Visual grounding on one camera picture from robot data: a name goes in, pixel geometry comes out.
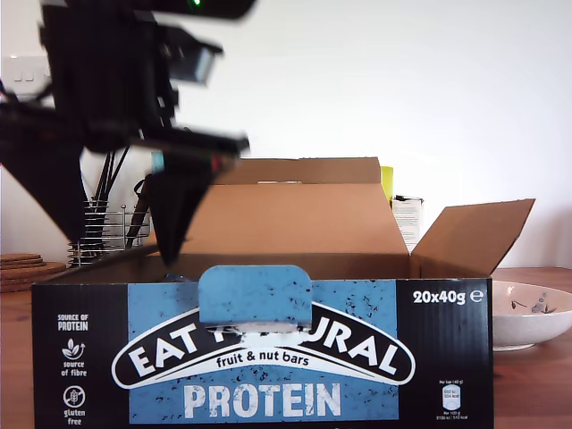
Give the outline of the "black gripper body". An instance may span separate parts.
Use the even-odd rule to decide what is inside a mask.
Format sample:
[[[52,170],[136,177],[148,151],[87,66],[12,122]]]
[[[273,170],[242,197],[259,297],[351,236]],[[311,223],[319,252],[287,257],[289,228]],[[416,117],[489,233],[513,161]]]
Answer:
[[[136,146],[168,155],[239,157],[244,135],[177,128],[173,80],[203,84],[222,53],[210,44],[98,47],[49,55],[51,80],[36,95],[10,92],[1,104],[1,151],[87,149],[105,153]]]

